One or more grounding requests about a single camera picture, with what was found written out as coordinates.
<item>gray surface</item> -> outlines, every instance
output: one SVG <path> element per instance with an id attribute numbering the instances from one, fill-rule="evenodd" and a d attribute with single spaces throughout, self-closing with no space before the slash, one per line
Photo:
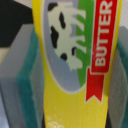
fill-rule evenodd
<path id="1" fill-rule="evenodd" d="M 9 128 L 1 94 L 0 94 L 0 126 L 1 128 Z"/>
<path id="2" fill-rule="evenodd" d="M 119 40 L 128 53 L 128 28 L 126 28 L 125 26 L 120 26 L 119 28 Z"/>
<path id="3" fill-rule="evenodd" d="M 109 115 L 112 128 L 121 128 L 127 102 L 127 77 L 118 50 L 116 50 L 109 91 Z"/>
<path id="4" fill-rule="evenodd" d="M 23 25 L 0 66 L 0 88 L 10 128 L 25 128 L 15 81 L 27 55 L 33 25 Z"/>
<path id="5" fill-rule="evenodd" d="M 15 77 L 20 71 L 28 52 L 32 29 L 33 25 L 22 26 L 20 34 L 16 36 L 6 58 L 0 66 L 0 78 L 5 76 Z"/>

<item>packaging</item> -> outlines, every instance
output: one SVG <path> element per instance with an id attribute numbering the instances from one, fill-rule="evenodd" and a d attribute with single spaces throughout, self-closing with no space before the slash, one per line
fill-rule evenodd
<path id="1" fill-rule="evenodd" d="M 122 0 L 32 0 L 47 128 L 105 128 Z"/>

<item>black and white cow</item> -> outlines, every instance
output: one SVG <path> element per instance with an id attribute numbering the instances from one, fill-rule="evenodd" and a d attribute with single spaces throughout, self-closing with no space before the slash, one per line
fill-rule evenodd
<path id="1" fill-rule="evenodd" d="M 83 67 L 82 61 L 75 56 L 75 49 L 78 48 L 86 53 L 86 47 L 77 43 L 77 41 L 85 42 L 85 37 L 71 36 L 72 25 L 77 25 L 84 31 L 84 24 L 77 20 L 75 15 L 80 15 L 84 19 L 86 17 L 85 11 L 74 8 L 72 2 L 48 5 L 49 28 L 55 53 L 68 63 L 70 70 Z"/>

